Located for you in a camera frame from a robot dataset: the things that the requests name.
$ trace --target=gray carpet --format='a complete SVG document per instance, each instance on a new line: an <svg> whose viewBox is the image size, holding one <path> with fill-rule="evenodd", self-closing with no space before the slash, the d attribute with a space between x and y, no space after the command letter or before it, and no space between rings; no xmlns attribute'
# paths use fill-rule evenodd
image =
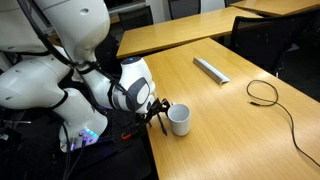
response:
<svg viewBox="0 0 320 180"><path fill-rule="evenodd" d="M279 78L320 102L320 41L303 34L296 42L298 50L284 56L284 69Z"/></svg>

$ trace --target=desk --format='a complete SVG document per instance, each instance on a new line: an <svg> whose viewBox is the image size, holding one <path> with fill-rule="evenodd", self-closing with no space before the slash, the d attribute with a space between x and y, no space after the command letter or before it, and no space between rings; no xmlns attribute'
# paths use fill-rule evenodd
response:
<svg viewBox="0 0 320 180"><path fill-rule="evenodd" d="M320 0L245 0L230 6L268 16L279 16L306 11L319 5Z"/></svg>
<svg viewBox="0 0 320 180"><path fill-rule="evenodd" d="M231 81L221 87L192 63L204 58ZM165 136L155 117L148 135L159 179L320 179L320 168L294 147L289 116L279 106L256 107L246 86L265 80L279 92L279 103L292 114L300 148L320 161L320 104L234 54L203 39L144 57L160 97L186 104L191 130L172 134L164 114ZM252 93L274 98L255 84Z"/></svg>
<svg viewBox="0 0 320 180"><path fill-rule="evenodd" d="M166 49L206 37L230 34L236 16L260 17L229 7L125 31L117 58Z"/></svg>

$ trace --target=cup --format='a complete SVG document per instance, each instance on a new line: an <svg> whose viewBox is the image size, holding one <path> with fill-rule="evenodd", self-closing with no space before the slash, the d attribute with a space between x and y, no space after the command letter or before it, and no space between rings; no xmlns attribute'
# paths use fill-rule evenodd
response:
<svg viewBox="0 0 320 180"><path fill-rule="evenodd" d="M184 104L173 104L168 110L171 130L175 135L185 136L190 131L190 110Z"/></svg>

